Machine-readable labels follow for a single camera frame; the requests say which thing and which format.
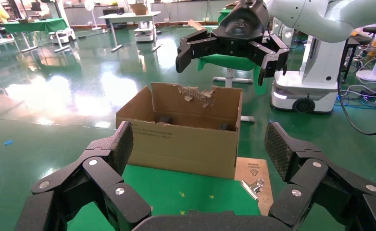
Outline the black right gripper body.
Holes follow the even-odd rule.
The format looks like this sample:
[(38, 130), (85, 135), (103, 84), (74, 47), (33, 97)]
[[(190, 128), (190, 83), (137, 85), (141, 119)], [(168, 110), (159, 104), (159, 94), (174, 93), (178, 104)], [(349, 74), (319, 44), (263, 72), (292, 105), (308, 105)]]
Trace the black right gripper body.
[(269, 13), (262, 0), (251, 3), (242, 0), (212, 31), (216, 38), (216, 53), (236, 57), (251, 57), (253, 43), (260, 44), (269, 26)]

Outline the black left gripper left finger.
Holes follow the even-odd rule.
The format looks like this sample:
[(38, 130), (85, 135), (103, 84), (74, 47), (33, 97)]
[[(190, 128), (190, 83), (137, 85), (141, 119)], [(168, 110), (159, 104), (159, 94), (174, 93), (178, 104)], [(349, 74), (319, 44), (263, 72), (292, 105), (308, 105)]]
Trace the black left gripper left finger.
[(92, 141), (80, 157), (36, 182), (17, 221), (17, 231), (65, 231), (85, 205), (94, 203), (116, 231), (130, 231), (151, 216), (151, 207), (123, 172), (134, 144), (132, 125), (120, 124)]

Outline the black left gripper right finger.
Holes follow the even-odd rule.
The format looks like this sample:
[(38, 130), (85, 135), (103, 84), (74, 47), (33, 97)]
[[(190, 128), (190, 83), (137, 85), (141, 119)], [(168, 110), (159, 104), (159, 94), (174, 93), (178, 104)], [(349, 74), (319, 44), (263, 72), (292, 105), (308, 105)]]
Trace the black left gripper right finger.
[(313, 205), (324, 207), (347, 231), (376, 231), (376, 183), (329, 160), (313, 143), (268, 124), (264, 145), (286, 187), (268, 215), (298, 230)]

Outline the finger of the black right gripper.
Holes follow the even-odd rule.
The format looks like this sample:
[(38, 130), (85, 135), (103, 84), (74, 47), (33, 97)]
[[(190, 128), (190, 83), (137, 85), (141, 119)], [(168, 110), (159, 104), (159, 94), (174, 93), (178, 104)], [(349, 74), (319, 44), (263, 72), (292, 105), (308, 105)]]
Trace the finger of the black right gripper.
[(265, 78), (275, 76), (276, 71), (287, 72), (289, 47), (276, 35), (270, 35), (265, 43), (249, 41), (248, 59), (260, 67), (257, 84), (261, 86)]
[(216, 54), (219, 51), (221, 38), (214, 33), (202, 29), (180, 39), (175, 59), (175, 68), (182, 73), (191, 60)]

